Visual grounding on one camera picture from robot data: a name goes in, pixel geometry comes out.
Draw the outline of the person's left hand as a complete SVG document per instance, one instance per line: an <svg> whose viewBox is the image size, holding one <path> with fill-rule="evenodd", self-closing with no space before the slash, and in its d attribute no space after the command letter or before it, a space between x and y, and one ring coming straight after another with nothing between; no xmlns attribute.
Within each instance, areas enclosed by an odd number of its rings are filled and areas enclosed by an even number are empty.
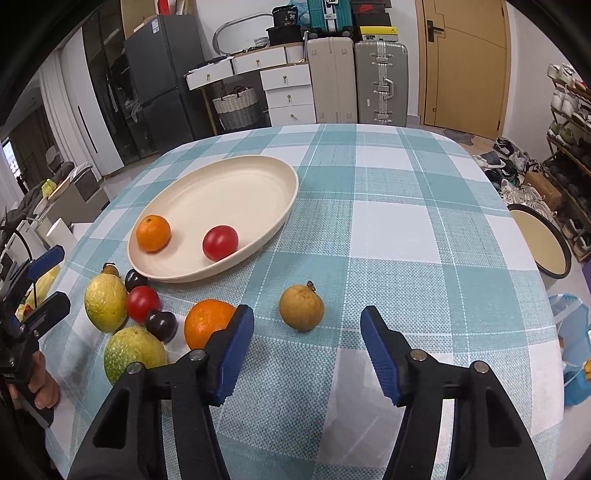
<svg viewBox="0 0 591 480"><path fill-rule="evenodd" d="M32 376L28 389L34 394L33 403L39 410L53 408L59 402L59 386L46 370L45 356L40 351L33 354L32 361Z"/></svg>

